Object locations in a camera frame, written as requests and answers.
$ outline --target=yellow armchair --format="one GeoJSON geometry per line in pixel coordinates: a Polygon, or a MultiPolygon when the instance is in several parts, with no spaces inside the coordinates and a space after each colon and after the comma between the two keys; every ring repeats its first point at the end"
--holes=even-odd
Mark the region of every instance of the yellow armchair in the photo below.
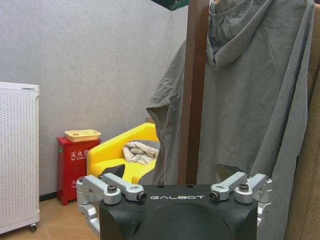
{"type": "Polygon", "coordinates": [[[155,125],[144,123],[92,148],[87,155],[87,174],[97,177],[106,168],[125,165],[122,178],[130,183],[138,184],[145,174],[155,168],[156,161],[154,160],[147,165],[137,162],[128,163],[124,159],[122,148],[133,140],[159,142],[155,125]]]}

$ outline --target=metal bracket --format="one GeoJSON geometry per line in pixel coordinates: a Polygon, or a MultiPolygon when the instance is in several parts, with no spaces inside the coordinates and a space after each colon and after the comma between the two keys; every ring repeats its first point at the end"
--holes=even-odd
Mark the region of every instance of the metal bracket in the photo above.
{"type": "Polygon", "coordinates": [[[213,184],[210,188],[209,197],[213,201],[228,200],[230,193],[242,183],[247,181],[247,175],[244,172],[236,172],[221,183],[213,184]]]}
{"type": "Polygon", "coordinates": [[[101,175],[100,179],[92,175],[83,176],[76,182],[78,210],[85,215],[88,226],[98,237],[100,224],[92,202],[103,200],[107,205],[115,205],[121,201],[121,193],[129,201],[143,202],[147,198],[141,185],[131,184],[112,173],[101,175]]]}
{"type": "Polygon", "coordinates": [[[272,180],[264,174],[256,174],[245,184],[234,189],[234,199],[241,204],[250,204],[253,199],[258,202],[271,202],[272,180]]]}
{"type": "Polygon", "coordinates": [[[248,177],[244,172],[236,172],[223,182],[211,185],[209,197],[214,202],[228,200],[234,191],[234,199],[240,204],[250,204],[255,199],[259,227],[272,203],[272,186],[272,180],[264,174],[248,177]]]}
{"type": "Polygon", "coordinates": [[[118,177],[112,173],[106,173],[99,176],[99,179],[109,184],[110,186],[116,186],[121,190],[121,193],[125,195],[125,198],[129,201],[143,202],[147,199],[144,187],[139,184],[132,184],[126,180],[118,177]]]}

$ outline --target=baseboard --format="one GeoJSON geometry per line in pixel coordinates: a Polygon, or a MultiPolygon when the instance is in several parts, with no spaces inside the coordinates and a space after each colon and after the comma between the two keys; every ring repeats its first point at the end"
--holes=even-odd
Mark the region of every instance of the baseboard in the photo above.
{"type": "Polygon", "coordinates": [[[47,194],[40,195],[40,202],[50,200],[50,199],[55,199],[57,197],[57,192],[51,192],[47,194]]]}

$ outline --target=perforated panel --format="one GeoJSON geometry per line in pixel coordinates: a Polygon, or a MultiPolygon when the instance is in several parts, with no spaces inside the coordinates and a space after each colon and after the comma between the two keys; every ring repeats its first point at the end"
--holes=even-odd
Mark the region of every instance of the perforated panel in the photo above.
{"type": "Polygon", "coordinates": [[[0,228],[38,210],[37,95],[0,89],[0,228]]]}

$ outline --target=fire extinguisher box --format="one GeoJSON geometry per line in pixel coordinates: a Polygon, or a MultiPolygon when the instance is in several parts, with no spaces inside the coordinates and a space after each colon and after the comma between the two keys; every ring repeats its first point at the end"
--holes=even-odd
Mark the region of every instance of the fire extinguisher box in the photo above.
{"type": "Polygon", "coordinates": [[[72,142],[66,137],[58,137],[57,197],[65,206],[77,199],[76,182],[87,175],[87,154],[100,144],[101,140],[72,142]]]}

